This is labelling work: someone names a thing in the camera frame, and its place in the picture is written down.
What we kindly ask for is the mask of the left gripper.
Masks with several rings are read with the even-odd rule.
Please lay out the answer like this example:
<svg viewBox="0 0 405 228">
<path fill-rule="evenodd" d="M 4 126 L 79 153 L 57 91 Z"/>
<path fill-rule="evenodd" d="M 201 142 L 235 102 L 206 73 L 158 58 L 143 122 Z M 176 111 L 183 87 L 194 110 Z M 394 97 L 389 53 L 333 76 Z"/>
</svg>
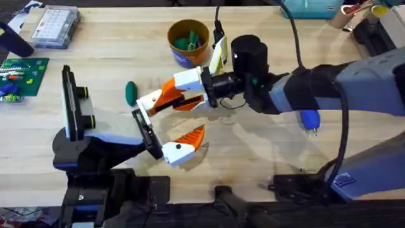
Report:
<svg viewBox="0 0 405 228">
<path fill-rule="evenodd" d="M 110 170 L 144 151 L 176 167 L 195 156 L 205 135 L 200 125 L 174 141 L 162 145 L 158 136 L 142 117 L 152 117 L 154 105 L 162 94 L 158 89 L 140 97 L 132 116 L 94 109 L 93 129 L 77 127 L 73 117 L 64 116 L 65 126 L 53 140 L 53 166 L 66 173 L 99 173 Z"/>
</svg>

